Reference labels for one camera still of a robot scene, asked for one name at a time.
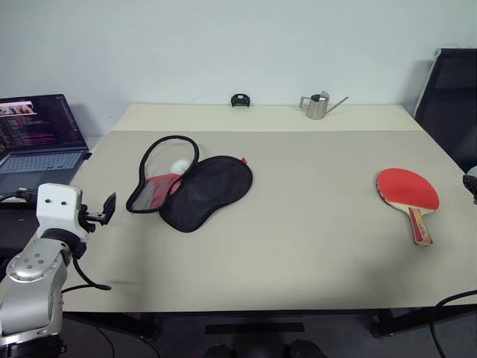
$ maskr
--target laptop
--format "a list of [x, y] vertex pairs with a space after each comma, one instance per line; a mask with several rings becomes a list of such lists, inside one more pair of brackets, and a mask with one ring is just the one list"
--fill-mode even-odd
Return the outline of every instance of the laptop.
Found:
[[69, 184], [88, 156], [64, 95], [0, 99], [0, 197]]

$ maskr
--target black shoe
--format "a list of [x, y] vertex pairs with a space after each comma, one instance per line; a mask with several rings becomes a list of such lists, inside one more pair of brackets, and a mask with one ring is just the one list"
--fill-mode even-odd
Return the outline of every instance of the black shoe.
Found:
[[232, 352], [226, 345], [215, 345], [207, 350], [203, 358], [232, 358]]
[[297, 339], [290, 344], [291, 358], [326, 358], [325, 353], [313, 342]]

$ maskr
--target paddle handle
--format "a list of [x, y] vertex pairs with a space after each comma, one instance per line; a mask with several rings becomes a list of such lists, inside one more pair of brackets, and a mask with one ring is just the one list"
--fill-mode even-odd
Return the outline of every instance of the paddle handle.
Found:
[[423, 214], [419, 209], [409, 207], [409, 218], [411, 219], [412, 233], [414, 234], [414, 244], [419, 246], [432, 245], [432, 239], [424, 225]]

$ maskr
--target white wall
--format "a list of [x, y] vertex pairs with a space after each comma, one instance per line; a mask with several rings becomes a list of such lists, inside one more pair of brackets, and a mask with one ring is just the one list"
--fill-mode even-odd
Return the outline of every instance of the white wall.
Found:
[[476, 0], [0, 0], [0, 98], [63, 92], [82, 131], [131, 102], [411, 106], [434, 50], [476, 46]]

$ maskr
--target red rubber paddle face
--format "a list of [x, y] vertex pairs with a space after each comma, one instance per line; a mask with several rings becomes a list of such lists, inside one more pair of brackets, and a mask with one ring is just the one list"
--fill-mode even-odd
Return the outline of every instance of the red rubber paddle face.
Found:
[[388, 203], [437, 210], [439, 197], [432, 185], [420, 175], [406, 169], [391, 168], [378, 175], [379, 194]]

